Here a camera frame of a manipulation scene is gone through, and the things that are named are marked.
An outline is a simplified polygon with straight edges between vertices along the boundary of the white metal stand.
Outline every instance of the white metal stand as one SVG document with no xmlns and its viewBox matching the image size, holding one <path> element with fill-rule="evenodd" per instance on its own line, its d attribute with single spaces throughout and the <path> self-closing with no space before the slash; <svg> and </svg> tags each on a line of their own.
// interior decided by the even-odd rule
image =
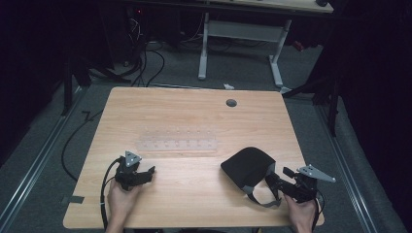
<svg viewBox="0 0 412 233">
<path fill-rule="evenodd" d="M 277 43 L 273 55 L 269 56 L 270 66 L 272 68 L 273 79 L 279 87 L 283 86 L 282 77 L 279 72 L 278 58 L 281 54 L 282 47 L 288 36 L 289 28 L 292 21 L 286 21 L 285 26 L 265 26 L 238 22 L 209 20 L 209 14 L 205 14 L 203 29 L 203 48 L 200 55 L 199 75 L 200 80 L 206 79 L 207 70 L 207 43 L 209 36 L 219 36 L 227 38 L 237 38 L 244 40 L 265 41 Z"/>
</svg>

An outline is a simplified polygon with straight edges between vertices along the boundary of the person's right hand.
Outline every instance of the person's right hand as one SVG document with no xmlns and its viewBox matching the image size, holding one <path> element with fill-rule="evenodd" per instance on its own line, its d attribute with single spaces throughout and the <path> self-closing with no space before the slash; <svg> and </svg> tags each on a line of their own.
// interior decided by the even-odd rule
<svg viewBox="0 0 412 233">
<path fill-rule="evenodd" d="M 312 233 L 312 225 L 316 214 L 316 201 L 296 203 L 293 198 L 284 194 L 289 206 L 289 219 L 296 233 Z"/>
<path fill-rule="evenodd" d="M 125 191 L 121 188 L 120 183 L 116 181 L 110 182 L 108 199 L 111 214 L 106 229 L 107 233 L 123 231 L 123 226 L 136 204 L 137 195 L 141 189 L 142 186 L 138 185 L 129 191 Z"/>
</svg>

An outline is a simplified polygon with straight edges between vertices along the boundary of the wooden table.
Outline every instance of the wooden table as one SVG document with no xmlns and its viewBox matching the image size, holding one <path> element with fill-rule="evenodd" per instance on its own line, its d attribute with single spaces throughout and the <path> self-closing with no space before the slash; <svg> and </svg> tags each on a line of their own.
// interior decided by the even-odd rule
<svg viewBox="0 0 412 233">
<path fill-rule="evenodd" d="M 237 105 L 228 107 L 228 99 Z M 291 181 L 282 174 L 284 166 L 294 170 L 305 165 L 280 93 L 115 87 L 73 193 L 85 200 L 69 205 L 64 226 L 103 227 L 101 183 L 108 166 L 126 150 L 143 157 L 138 171 L 156 168 L 126 227 L 290 224 L 286 202 L 278 209 L 255 204 L 221 169 L 222 162 L 245 147 L 271 155 L 276 173 L 285 180 Z M 264 181 L 255 194 L 260 202 L 274 198 Z"/>
</svg>

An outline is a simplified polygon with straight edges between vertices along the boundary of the cable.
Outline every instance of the cable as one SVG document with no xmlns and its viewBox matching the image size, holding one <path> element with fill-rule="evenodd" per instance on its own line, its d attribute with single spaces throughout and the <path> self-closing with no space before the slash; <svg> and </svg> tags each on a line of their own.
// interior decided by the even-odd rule
<svg viewBox="0 0 412 233">
<path fill-rule="evenodd" d="M 110 172 L 110 170 L 112 169 L 112 167 L 113 167 L 117 162 L 120 162 L 120 159 L 119 159 L 119 158 L 116 159 L 115 161 L 113 161 L 113 162 L 110 164 L 109 168 L 108 168 L 107 171 L 106 171 L 106 174 L 104 175 L 103 183 L 102 183 L 102 188 L 101 188 L 101 190 L 100 190 L 100 212 L 101 212 L 101 214 L 102 214 L 102 220 L 103 220 L 104 229 L 107 229 L 107 225 L 109 224 L 109 222 L 108 222 L 108 220 L 107 220 L 107 215 L 106 215 L 106 204 L 105 204 L 105 200 L 104 200 L 104 198 L 105 198 L 105 196 L 104 196 L 104 189 L 105 189 L 105 187 L 106 187 L 106 184 L 108 183 L 108 182 L 106 182 L 107 176 L 109 175 L 109 172 Z"/>
<path fill-rule="evenodd" d="M 197 27 L 197 30 L 196 30 L 196 32 L 193 34 L 193 36 L 190 37 L 190 38 L 187 39 L 187 40 L 181 41 L 181 43 L 191 42 L 191 41 L 198 40 L 199 38 L 202 38 L 202 37 L 203 37 L 203 36 L 199 36 L 199 37 L 197 37 L 197 38 L 194 38 L 195 36 L 197 36 L 197 35 L 199 34 L 200 28 L 202 27 L 202 22 L 203 22 L 203 18 L 204 18 L 204 17 L 205 17 L 205 14 L 203 13 L 203 14 L 202 14 L 202 17 L 201 17 L 201 19 L 200 19 L 200 22 L 199 22 L 199 26 Z"/>
<path fill-rule="evenodd" d="M 73 179 L 73 181 L 77 182 L 78 179 L 71 173 L 69 172 L 69 170 L 67 169 L 65 163 L 64 163 L 64 153 L 66 152 L 67 146 L 69 145 L 70 141 L 73 139 L 73 137 L 75 136 L 75 134 L 83 127 L 85 126 L 88 122 L 92 121 L 95 117 L 99 116 L 101 113 L 103 113 L 103 110 L 101 110 L 100 112 L 98 112 L 97 114 L 93 115 L 91 118 L 89 118 L 88 120 L 86 120 L 85 122 L 83 122 L 69 137 L 69 139 L 67 139 L 66 143 L 64 144 L 63 150 L 61 152 L 60 155 L 60 160 L 61 160 L 61 165 L 63 166 L 63 170 L 67 173 L 67 175 L 69 175 L 69 177 L 71 179 Z"/>
<path fill-rule="evenodd" d="M 152 82 L 152 80 L 154 80 L 155 77 L 156 77 L 158 74 L 160 74 L 160 72 L 161 72 L 161 71 L 163 70 L 163 68 L 164 68 L 164 57 L 163 57 L 160 53 L 158 53 L 157 51 L 152 50 L 152 52 L 156 53 L 157 55 L 159 55 L 159 56 L 161 57 L 162 64 L 161 64 L 160 69 L 157 71 L 157 73 L 156 73 L 153 77 L 151 77 L 151 78 L 149 79 L 148 83 L 146 83 L 146 87 L 149 87 L 149 84 Z"/>
<path fill-rule="evenodd" d="M 316 198 L 314 201 L 315 201 L 316 212 L 315 212 L 315 217 L 313 218 L 312 232 L 315 230 L 316 223 L 318 222 L 319 216 L 321 215 L 321 213 L 319 212 L 319 201 Z"/>
<path fill-rule="evenodd" d="M 115 177 L 112 177 L 112 178 L 110 178 L 109 180 L 107 180 L 106 182 L 105 182 L 105 186 L 107 185 L 107 183 L 109 183 L 109 181 L 111 181 L 112 179 L 114 179 Z"/>
<path fill-rule="evenodd" d="M 321 206 L 321 210 L 319 211 L 319 215 L 324 211 L 325 205 L 326 205 L 326 197 L 321 193 L 320 190 L 318 190 L 319 194 L 322 196 L 323 202 Z"/>
<path fill-rule="evenodd" d="M 146 47 L 147 47 L 147 44 L 146 44 L 145 49 L 144 49 L 145 64 L 144 64 L 144 66 L 143 66 L 143 70 L 142 70 L 142 67 L 140 67 L 140 74 L 136 77 L 136 79 L 134 79 L 134 81 L 131 83 L 130 86 L 134 86 L 137 81 L 139 81 L 139 82 L 140 82 L 140 80 L 143 81 L 143 72 L 145 72 L 145 70 L 146 70 L 146 64 L 148 63 L 148 57 L 147 57 L 147 55 L 146 55 Z"/>
<path fill-rule="evenodd" d="M 131 32 L 134 32 L 134 30 L 136 29 L 137 26 L 139 26 L 139 30 L 137 32 L 137 37 L 136 37 L 136 43 L 139 42 L 139 37 L 140 37 L 140 24 L 138 21 L 136 21 L 134 18 L 131 18 L 130 20 L 132 20 L 134 23 L 136 23 L 133 27 L 133 29 L 131 29 Z"/>
</svg>

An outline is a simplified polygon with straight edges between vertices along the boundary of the wrist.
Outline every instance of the wrist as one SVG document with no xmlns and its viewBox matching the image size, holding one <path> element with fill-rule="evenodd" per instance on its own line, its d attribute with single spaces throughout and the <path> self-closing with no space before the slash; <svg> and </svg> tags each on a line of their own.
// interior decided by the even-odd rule
<svg viewBox="0 0 412 233">
<path fill-rule="evenodd" d="M 124 215 L 111 215 L 109 224 L 107 226 L 107 233 L 121 233 L 126 222 L 126 216 Z"/>
<path fill-rule="evenodd" d="M 307 227 L 295 226 L 294 231 L 296 233 L 312 233 L 312 229 Z"/>
</svg>

